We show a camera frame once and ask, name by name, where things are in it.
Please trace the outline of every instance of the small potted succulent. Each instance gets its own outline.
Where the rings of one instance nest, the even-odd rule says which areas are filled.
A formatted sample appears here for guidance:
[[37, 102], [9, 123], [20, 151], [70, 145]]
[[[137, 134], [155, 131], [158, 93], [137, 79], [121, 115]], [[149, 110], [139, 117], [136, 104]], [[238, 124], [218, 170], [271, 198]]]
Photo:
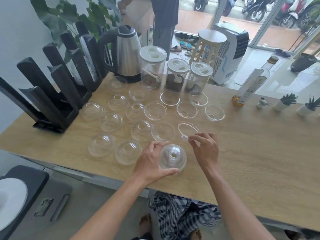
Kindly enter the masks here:
[[298, 97], [295, 94], [283, 95], [283, 97], [273, 106], [273, 108], [280, 112], [290, 106], [290, 104], [295, 104]]
[[312, 112], [316, 111], [316, 109], [320, 107], [320, 98], [315, 101], [314, 96], [311, 99], [309, 96], [309, 102], [302, 105], [300, 108], [297, 109], [297, 114], [300, 116], [306, 116], [311, 114]]

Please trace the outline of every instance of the plastic jar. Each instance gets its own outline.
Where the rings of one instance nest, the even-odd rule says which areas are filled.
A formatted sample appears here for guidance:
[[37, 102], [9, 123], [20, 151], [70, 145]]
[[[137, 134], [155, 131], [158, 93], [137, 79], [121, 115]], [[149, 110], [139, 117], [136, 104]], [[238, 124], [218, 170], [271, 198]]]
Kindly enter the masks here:
[[158, 46], [148, 45], [142, 47], [139, 54], [141, 84], [151, 90], [160, 88], [167, 58], [166, 51]]
[[180, 92], [189, 70], [190, 65], [187, 61], [177, 58], [169, 60], [165, 88]]
[[202, 92], [214, 70], [212, 67], [204, 62], [194, 62], [190, 66], [190, 74], [186, 81], [186, 92], [191, 91]]

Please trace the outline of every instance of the white round lid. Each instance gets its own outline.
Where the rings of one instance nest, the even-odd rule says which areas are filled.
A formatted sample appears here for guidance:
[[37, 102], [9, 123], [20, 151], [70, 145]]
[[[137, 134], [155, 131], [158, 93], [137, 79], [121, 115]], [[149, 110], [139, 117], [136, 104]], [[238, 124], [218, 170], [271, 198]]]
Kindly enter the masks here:
[[209, 64], [201, 61], [192, 63], [190, 68], [191, 72], [196, 76], [207, 77], [214, 72]]
[[28, 196], [26, 184], [17, 178], [0, 180], [0, 231], [14, 221]]
[[154, 45], [144, 46], [140, 49], [140, 57], [148, 63], [159, 63], [167, 58], [167, 52]]
[[189, 71], [190, 65], [182, 59], [174, 58], [168, 61], [168, 69], [176, 74], [185, 74]]

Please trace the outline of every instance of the bottle label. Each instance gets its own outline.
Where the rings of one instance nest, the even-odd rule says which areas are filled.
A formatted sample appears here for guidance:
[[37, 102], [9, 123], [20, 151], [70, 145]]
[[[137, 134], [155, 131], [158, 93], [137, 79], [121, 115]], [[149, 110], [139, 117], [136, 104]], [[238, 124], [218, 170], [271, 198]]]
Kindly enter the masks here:
[[258, 76], [257, 80], [245, 91], [244, 94], [239, 98], [237, 103], [244, 104], [249, 98], [258, 90], [258, 88], [266, 81], [265, 76]]

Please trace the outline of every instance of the white air cooler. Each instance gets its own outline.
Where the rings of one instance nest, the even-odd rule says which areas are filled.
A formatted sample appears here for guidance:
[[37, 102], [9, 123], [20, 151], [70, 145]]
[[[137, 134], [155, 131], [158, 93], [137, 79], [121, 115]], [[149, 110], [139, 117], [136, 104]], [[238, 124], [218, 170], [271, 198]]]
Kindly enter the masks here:
[[[210, 79], [218, 84], [223, 84], [231, 78], [245, 55], [249, 43], [249, 34], [247, 31], [227, 22], [215, 24], [213, 30], [223, 33], [226, 36], [226, 41], [220, 47], [217, 60], [214, 64], [211, 64], [213, 73]], [[210, 51], [209, 45], [206, 45], [205, 51], [202, 53], [203, 59], [207, 59]]]

